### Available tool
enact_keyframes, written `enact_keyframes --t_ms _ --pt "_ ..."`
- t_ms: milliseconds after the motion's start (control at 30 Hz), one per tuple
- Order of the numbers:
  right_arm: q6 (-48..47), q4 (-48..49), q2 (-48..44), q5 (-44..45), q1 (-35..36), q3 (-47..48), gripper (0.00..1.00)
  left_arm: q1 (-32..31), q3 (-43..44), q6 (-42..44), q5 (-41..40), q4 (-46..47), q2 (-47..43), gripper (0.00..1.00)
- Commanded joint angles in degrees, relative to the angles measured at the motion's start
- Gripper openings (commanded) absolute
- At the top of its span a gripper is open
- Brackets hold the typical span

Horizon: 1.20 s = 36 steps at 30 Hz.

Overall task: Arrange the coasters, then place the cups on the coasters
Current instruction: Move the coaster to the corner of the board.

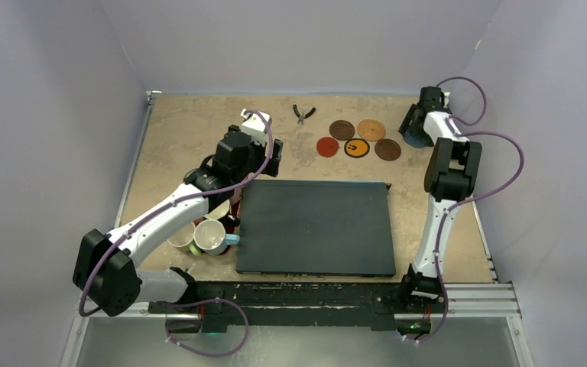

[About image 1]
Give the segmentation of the blue grey coaster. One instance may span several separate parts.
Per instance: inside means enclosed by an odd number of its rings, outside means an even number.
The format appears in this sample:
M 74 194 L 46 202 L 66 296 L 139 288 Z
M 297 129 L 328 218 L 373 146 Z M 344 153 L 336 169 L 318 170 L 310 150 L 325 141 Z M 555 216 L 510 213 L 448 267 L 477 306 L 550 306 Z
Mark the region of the blue grey coaster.
M 413 148 L 425 148 L 427 143 L 421 138 L 414 135 L 411 131 L 406 131 L 403 134 L 403 140 Z

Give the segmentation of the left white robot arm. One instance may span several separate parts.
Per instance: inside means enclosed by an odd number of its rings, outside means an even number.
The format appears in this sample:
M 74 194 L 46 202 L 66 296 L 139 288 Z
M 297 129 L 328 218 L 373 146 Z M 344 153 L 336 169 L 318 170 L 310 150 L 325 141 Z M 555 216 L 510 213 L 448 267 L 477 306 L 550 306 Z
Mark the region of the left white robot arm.
M 87 317 L 86 301 L 96 311 L 117 316 L 137 302 L 171 305 L 191 311 L 197 302 L 196 282 L 179 268 L 141 271 L 139 265 L 159 245 L 196 219 L 204 217 L 233 191 L 259 174 L 276 177 L 283 142 L 264 132 L 269 144 L 258 142 L 245 126 L 229 126 L 215 154 L 206 157 L 167 198 L 132 220 L 104 234 L 97 229 L 81 239 L 73 283 L 82 291 L 79 315 Z

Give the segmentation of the dark brown wooden coaster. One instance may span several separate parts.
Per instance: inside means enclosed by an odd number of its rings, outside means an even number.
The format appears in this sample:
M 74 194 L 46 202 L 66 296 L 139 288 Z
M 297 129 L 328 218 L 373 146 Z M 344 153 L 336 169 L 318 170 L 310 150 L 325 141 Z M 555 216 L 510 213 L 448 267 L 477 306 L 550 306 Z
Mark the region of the dark brown wooden coaster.
M 383 161 L 395 161 L 401 156 L 401 147 L 396 141 L 383 138 L 375 144 L 375 153 Z

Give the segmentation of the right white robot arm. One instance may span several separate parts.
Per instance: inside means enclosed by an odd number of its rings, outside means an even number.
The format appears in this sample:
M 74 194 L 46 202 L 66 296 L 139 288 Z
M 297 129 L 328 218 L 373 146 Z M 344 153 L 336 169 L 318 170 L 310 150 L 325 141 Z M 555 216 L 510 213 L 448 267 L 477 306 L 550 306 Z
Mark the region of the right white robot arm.
M 432 148 L 423 180 L 428 211 L 420 247 L 401 281 L 398 300 L 409 311 L 444 296 L 439 276 L 459 204 L 470 198 L 478 177 L 482 145 L 461 135 L 449 121 L 446 95 L 425 86 L 408 110 L 399 132 L 414 148 Z

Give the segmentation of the orange smiley coaster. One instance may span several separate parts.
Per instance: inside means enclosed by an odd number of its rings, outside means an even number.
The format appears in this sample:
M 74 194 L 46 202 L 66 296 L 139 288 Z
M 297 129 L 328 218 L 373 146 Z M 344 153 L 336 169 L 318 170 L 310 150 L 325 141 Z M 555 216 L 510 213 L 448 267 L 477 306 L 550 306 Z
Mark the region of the orange smiley coaster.
M 371 148 L 370 144 L 362 138 L 351 138 L 345 142 L 343 150 L 351 158 L 363 158 Z

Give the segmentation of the red apple coaster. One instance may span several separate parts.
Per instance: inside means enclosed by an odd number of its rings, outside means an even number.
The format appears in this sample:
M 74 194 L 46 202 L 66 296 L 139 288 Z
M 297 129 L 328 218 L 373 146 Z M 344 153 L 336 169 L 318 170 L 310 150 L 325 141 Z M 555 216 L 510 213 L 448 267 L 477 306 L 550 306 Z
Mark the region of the red apple coaster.
M 333 137 L 323 137 L 316 143 L 316 150 L 319 156 L 324 158 L 330 158 L 336 155 L 340 148 L 339 142 Z

